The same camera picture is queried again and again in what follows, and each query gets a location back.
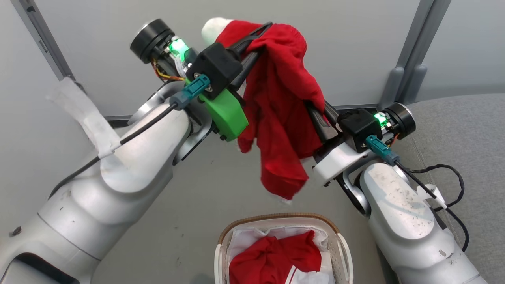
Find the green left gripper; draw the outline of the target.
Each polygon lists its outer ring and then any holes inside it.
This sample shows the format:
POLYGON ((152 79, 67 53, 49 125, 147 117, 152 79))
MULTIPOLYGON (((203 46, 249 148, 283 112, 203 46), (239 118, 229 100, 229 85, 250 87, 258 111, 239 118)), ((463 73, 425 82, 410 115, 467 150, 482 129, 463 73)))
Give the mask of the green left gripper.
POLYGON ((215 41, 201 52, 188 47, 161 19, 145 24, 130 45, 131 51, 164 81, 130 119, 133 123, 154 106, 168 101, 177 110, 203 106, 210 115, 211 131, 222 140, 234 140, 247 127, 245 105, 237 91, 245 83, 263 51, 253 51, 242 59, 249 45, 262 37, 273 22, 267 22, 236 43, 225 47, 215 41))

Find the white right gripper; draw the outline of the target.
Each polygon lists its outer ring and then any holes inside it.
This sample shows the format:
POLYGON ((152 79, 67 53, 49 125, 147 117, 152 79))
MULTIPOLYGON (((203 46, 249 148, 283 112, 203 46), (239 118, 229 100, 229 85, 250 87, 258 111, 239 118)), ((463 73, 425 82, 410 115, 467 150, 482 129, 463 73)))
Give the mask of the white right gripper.
POLYGON ((416 129, 411 110, 400 103, 375 113, 364 108, 338 112, 326 100, 324 114, 313 103, 305 103, 305 108, 323 143, 314 153, 314 172, 324 185, 366 157, 395 165, 399 156, 391 146, 416 129))

